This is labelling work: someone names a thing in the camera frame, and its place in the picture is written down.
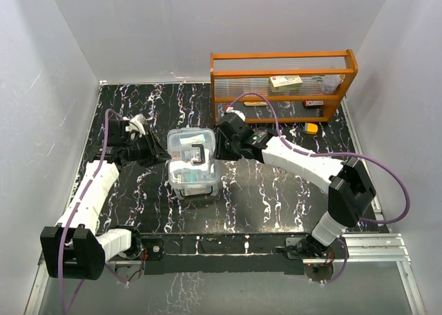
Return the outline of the clear kit lid black handle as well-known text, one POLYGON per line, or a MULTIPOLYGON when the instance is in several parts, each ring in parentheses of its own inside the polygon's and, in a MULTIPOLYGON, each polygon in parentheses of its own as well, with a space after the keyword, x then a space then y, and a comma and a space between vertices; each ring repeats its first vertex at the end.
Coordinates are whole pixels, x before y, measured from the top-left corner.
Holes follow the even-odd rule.
POLYGON ((209 128, 175 128, 167 135, 172 161, 202 165, 213 160, 215 133, 209 128))

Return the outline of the clear plastic medicine kit box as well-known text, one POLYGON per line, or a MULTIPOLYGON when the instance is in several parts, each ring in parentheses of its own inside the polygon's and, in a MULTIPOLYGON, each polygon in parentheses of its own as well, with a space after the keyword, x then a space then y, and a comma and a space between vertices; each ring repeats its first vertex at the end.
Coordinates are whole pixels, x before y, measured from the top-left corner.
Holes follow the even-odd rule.
POLYGON ((191 161, 171 160, 168 171, 169 184, 179 199, 218 194, 220 170, 215 161, 194 164, 191 161))

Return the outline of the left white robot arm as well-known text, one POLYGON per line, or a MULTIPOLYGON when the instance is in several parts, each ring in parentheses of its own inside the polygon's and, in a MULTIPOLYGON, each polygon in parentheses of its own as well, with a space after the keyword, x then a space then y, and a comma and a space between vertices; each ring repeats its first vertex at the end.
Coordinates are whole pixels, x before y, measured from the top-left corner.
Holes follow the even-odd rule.
POLYGON ((98 279, 115 256, 137 258, 143 248, 134 227, 117 225, 99 234, 99 215, 122 169, 136 163, 149 168, 163 164, 170 155, 138 114, 108 121, 106 148, 86 165, 83 180, 65 213, 52 227, 44 227, 41 247, 51 278, 98 279))

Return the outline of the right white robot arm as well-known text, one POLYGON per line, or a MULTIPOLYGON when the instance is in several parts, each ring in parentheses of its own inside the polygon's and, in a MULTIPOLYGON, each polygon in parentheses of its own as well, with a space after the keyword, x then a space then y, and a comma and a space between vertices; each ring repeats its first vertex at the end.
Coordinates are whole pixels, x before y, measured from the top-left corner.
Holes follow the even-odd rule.
POLYGON ((328 198, 327 210, 313 230, 292 249, 322 258, 346 229, 355 227, 376 195, 368 172, 357 157, 346 161, 317 157, 266 127, 251 128, 236 113, 225 114, 214 127, 215 159, 256 160, 310 181, 328 198))

